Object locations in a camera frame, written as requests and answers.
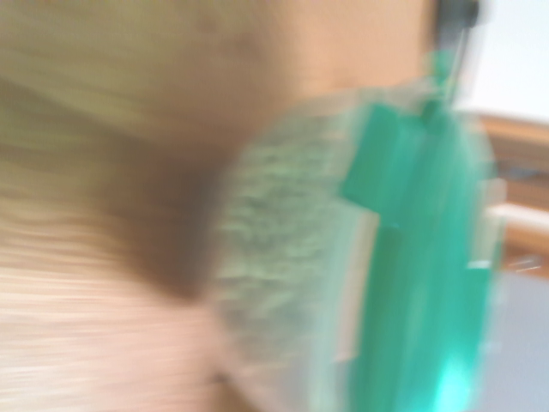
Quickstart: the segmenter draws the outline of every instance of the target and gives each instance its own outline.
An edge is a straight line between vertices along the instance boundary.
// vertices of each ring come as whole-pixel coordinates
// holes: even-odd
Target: wooden table
[[[200,299],[218,176],[420,73],[426,0],[0,3],[0,411],[245,410]]]

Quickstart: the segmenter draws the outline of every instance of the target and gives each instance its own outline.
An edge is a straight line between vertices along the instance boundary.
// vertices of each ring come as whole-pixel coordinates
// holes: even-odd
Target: blurry object
[[[220,356],[265,410],[470,405],[500,195],[486,139],[432,90],[309,102],[233,170]]]
[[[507,179],[508,200],[549,209],[549,127],[509,118],[484,116],[500,176]]]

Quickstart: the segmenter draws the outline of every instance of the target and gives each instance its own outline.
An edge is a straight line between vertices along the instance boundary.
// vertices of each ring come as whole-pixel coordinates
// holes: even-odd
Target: clear plastic container
[[[232,171],[214,315],[221,363],[261,410],[469,405],[500,238],[492,159],[426,96],[307,102]]]

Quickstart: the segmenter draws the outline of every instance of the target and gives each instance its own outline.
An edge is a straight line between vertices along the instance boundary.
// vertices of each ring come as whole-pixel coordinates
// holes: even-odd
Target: gray floor
[[[549,412],[549,281],[507,274],[480,412]]]

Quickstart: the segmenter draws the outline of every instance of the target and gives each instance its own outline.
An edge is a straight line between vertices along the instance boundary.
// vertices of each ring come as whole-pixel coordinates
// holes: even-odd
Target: wooden surface
[[[200,300],[218,176],[292,102],[418,75],[426,4],[1,2],[0,410],[245,410]]]

